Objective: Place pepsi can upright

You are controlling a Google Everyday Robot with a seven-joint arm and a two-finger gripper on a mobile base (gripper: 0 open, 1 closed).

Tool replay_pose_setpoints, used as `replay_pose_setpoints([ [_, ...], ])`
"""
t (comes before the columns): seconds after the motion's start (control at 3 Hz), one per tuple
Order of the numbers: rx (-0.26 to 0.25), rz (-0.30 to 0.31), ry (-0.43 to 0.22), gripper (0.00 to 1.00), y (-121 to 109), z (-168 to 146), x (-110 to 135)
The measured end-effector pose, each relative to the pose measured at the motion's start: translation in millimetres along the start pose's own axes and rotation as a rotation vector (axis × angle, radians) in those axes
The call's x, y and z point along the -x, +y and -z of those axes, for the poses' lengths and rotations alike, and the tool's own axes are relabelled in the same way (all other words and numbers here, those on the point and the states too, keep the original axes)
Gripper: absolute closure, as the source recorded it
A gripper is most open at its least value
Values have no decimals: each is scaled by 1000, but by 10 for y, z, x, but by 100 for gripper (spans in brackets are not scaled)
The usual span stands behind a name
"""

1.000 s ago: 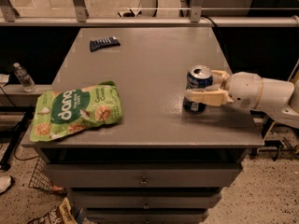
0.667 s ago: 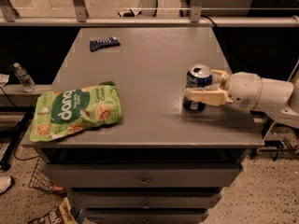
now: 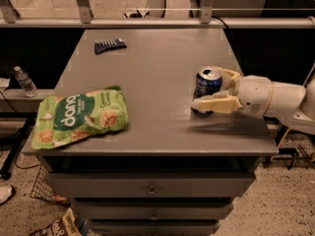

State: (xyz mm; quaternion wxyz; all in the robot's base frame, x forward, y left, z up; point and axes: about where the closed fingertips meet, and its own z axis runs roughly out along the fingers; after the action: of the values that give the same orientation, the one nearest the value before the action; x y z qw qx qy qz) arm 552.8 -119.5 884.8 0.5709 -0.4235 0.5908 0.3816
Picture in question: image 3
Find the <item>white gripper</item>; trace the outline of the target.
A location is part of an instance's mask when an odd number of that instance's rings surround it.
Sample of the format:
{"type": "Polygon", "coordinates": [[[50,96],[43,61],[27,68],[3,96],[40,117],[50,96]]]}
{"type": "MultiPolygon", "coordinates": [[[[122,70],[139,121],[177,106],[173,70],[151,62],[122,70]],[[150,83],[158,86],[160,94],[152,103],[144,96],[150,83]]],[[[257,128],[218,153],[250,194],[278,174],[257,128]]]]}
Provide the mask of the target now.
{"type": "Polygon", "coordinates": [[[200,113],[232,113],[240,109],[244,115],[262,116],[273,94],[273,83],[266,77],[246,76],[217,67],[222,83],[219,92],[194,98],[191,107],[200,113]]]}

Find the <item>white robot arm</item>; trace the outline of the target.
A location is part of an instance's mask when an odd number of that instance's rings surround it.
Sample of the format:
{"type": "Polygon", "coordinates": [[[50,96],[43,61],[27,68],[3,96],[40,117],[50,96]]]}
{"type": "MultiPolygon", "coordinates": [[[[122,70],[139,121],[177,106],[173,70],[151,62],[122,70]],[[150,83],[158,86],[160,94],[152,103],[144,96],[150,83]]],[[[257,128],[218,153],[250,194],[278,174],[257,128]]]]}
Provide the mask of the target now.
{"type": "Polygon", "coordinates": [[[191,108],[200,112],[250,116],[279,120],[291,130],[315,134],[314,82],[307,87],[274,82],[267,77],[242,76],[216,66],[203,66],[196,74],[191,108]]]}

